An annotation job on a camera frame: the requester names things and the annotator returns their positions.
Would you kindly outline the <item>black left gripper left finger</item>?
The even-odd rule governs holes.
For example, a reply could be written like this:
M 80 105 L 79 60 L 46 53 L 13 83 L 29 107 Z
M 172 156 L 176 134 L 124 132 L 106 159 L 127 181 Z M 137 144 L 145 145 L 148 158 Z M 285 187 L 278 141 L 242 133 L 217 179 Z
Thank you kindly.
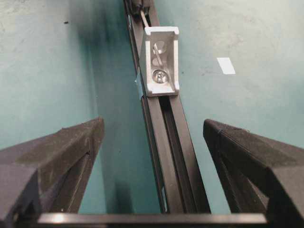
M 0 225 L 79 211 L 105 125 L 101 117 L 0 151 Z

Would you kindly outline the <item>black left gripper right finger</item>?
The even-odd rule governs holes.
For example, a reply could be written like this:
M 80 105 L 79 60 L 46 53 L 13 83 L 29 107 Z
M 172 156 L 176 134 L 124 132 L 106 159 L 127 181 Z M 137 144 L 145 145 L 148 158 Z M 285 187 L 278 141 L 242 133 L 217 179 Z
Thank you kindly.
M 304 225 L 304 151 L 207 119 L 203 137 L 232 213 L 262 213 L 283 228 Z

